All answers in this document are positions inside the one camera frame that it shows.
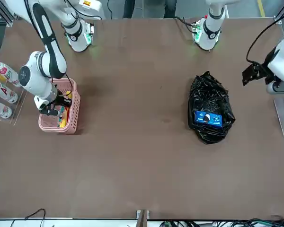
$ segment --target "gray floor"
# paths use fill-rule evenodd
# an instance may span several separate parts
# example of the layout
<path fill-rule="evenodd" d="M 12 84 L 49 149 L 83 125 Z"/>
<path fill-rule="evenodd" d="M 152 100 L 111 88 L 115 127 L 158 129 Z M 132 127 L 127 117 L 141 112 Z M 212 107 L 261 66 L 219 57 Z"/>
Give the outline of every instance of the gray floor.
<path fill-rule="evenodd" d="M 110 12 L 107 9 L 107 0 L 100 0 L 107 18 Z M 113 19 L 121 19 L 123 16 L 125 0 L 109 0 L 109 6 L 113 12 Z M 262 0 L 266 17 L 277 15 L 284 5 L 284 0 Z M 164 14 L 165 0 L 136 0 L 133 18 L 160 18 Z M 177 0 L 176 16 L 179 17 L 203 17 L 208 12 L 205 0 Z M 230 17 L 260 17 L 257 0 L 241 0 L 236 4 L 228 5 Z M 49 13 L 50 19 L 55 16 Z M 4 36 L 4 27 L 0 26 L 0 46 Z"/>

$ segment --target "white robotic arm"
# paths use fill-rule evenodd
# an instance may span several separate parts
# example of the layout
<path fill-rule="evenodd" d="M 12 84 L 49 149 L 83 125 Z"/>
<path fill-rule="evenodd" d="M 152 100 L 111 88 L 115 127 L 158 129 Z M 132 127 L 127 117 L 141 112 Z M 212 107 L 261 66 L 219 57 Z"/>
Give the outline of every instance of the white robotic arm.
<path fill-rule="evenodd" d="M 266 56 L 263 64 L 252 63 L 242 75 L 244 86 L 252 80 L 265 78 L 268 93 L 284 94 L 284 37 Z"/>
<path fill-rule="evenodd" d="M 206 0 L 208 15 L 193 24 L 193 40 L 203 50 L 211 50 L 218 42 L 225 19 L 224 6 L 240 0 Z"/>
<path fill-rule="evenodd" d="M 34 101 L 40 113 L 58 115 L 52 105 L 70 106 L 71 100 L 64 97 L 50 78 L 62 78 L 67 69 L 66 60 L 61 53 L 50 20 L 43 6 L 50 9 L 62 22 L 67 32 L 69 44 L 74 51 L 85 50 L 91 41 L 87 38 L 91 32 L 90 24 L 79 19 L 73 9 L 68 9 L 63 0 L 6 0 L 8 6 L 23 19 L 33 25 L 46 52 L 33 52 L 26 65 L 21 67 L 19 82 L 24 89 L 35 95 Z M 78 0 L 68 0 L 77 4 Z"/>

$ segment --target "plastic basket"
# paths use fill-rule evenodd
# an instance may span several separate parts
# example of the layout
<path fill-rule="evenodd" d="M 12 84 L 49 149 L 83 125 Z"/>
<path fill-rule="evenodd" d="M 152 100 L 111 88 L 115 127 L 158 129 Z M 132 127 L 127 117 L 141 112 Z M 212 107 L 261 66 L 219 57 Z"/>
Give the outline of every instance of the plastic basket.
<path fill-rule="evenodd" d="M 77 92 L 77 84 L 74 80 L 70 79 L 73 90 L 72 90 L 72 104 L 70 109 L 69 118 L 64 128 L 58 128 L 58 116 L 47 116 L 44 114 L 39 115 L 39 127 L 43 131 L 54 131 L 58 133 L 73 134 L 77 129 L 79 106 L 80 106 L 80 95 Z M 71 91 L 71 85 L 68 79 L 53 79 L 54 84 L 63 93 Z"/>

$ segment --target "tabletop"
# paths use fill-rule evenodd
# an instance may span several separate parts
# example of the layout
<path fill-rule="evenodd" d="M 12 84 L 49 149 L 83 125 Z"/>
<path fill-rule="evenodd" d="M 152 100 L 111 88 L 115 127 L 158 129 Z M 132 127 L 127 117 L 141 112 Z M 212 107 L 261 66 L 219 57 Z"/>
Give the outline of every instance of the tabletop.
<path fill-rule="evenodd" d="M 284 138 L 264 80 L 242 85 L 246 52 L 272 18 L 226 19 L 205 52 L 174 19 L 95 23 L 93 46 L 76 53 L 53 22 L 67 73 L 81 96 L 77 132 L 38 127 L 33 96 L 16 125 L 0 122 L 0 217 L 45 208 L 48 217 L 250 219 L 284 216 Z M 262 62 L 276 25 L 250 58 Z M 19 70 L 42 51 L 32 26 L 7 28 L 0 60 Z M 205 145 L 188 128 L 187 99 L 207 70 L 229 90 L 236 122 Z"/>

